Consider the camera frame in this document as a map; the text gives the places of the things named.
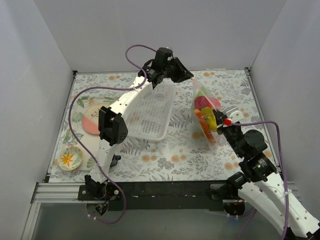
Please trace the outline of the green cucumber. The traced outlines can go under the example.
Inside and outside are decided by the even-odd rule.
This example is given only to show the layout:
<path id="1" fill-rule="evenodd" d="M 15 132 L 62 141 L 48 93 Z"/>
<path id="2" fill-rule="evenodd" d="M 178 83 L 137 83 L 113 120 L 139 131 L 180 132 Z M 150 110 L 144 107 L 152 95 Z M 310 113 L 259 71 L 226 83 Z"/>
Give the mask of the green cucumber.
<path id="1" fill-rule="evenodd" d="M 196 94 L 196 97 L 198 98 L 198 97 L 203 97 L 204 96 L 204 94 L 202 93 L 202 92 L 198 92 L 197 94 Z"/>

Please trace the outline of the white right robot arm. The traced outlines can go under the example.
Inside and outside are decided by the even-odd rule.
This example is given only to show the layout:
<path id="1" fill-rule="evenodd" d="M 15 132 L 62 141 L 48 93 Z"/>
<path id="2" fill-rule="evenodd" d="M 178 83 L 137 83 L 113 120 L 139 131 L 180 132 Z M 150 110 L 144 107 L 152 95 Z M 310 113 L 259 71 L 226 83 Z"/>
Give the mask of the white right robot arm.
<path id="1" fill-rule="evenodd" d="M 283 240 L 318 240 L 320 221 L 300 203 L 280 173 L 264 154 L 264 135 L 255 129 L 242 131 L 243 114 L 237 107 L 214 110 L 217 132 L 242 159 L 240 171 L 212 190 L 216 197 L 240 198 L 252 205 L 278 231 Z"/>

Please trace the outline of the red apple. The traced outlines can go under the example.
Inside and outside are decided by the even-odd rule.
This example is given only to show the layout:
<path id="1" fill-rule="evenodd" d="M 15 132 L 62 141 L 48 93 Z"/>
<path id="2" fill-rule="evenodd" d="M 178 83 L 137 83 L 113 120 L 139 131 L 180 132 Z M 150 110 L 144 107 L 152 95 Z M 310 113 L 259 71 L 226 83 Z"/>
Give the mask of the red apple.
<path id="1" fill-rule="evenodd" d="M 213 105 L 207 100 L 205 96 L 198 96 L 194 99 L 194 108 L 202 110 L 203 108 L 213 108 Z"/>

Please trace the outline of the red strawberry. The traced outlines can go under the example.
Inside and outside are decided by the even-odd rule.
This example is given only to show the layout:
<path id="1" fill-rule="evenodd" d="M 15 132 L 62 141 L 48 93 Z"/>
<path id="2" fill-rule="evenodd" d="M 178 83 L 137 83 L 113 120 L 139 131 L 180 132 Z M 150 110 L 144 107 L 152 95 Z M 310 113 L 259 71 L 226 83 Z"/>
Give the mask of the red strawberry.
<path id="1" fill-rule="evenodd" d="M 218 99 L 212 98 L 212 99 L 211 99 L 211 102 L 213 103 L 214 108 L 215 108 L 216 110 L 221 111 L 222 106 L 221 106 L 221 103 L 219 102 Z"/>

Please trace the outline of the yellow banana bunch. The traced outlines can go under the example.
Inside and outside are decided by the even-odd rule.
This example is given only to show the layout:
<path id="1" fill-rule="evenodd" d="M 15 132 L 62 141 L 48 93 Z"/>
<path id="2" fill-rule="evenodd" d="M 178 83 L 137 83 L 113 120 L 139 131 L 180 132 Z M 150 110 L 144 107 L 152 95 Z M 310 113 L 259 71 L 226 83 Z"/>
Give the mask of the yellow banana bunch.
<path id="1" fill-rule="evenodd" d="M 217 123 L 216 123 L 216 118 L 213 114 L 213 109 L 210 107 L 205 107 L 205 108 L 201 109 L 200 112 L 202 113 L 202 117 L 206 121 L 209 129 L 212 132 L 216 132 L 217 131 Z"/>

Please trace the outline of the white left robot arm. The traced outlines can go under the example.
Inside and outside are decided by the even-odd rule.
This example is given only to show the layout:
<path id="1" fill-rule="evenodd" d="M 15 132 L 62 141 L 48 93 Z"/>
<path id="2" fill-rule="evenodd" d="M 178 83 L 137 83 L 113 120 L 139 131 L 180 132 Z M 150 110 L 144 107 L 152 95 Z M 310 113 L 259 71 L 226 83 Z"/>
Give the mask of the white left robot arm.
<path id="1" fill-rule="evenodd" d="M 138 72 L 134 82 L 116 102 L 101 107 L 98 113 L 99 147 L 94 158 L 95 166 L 84 177 L 87 192 L 95 199 L 106 197 L 110 167 L 117 164 L 116 151 L 128 136 L 126 120 L 144 96 L 164 79 L 181 83 L 193 74 L 173 55 L 169 48 L 160 47 L 153 59 L 148 60 Z"/>

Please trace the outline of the clear zip top bag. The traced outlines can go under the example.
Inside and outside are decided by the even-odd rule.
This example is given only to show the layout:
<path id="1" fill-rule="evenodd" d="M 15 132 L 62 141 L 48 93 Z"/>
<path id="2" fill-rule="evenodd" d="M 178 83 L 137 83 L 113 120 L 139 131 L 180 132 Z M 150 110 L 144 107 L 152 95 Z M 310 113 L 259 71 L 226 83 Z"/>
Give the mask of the clear zip top bag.
<path id="1" fill-rule="evenodd" d="M 220 111 L 222 105 L 213 93 L 202 83 L 192 78 L 191 116 L 196 127 L 206 138 L 208 148 L 218 149 L 217 119 L 213 111 Z"/>

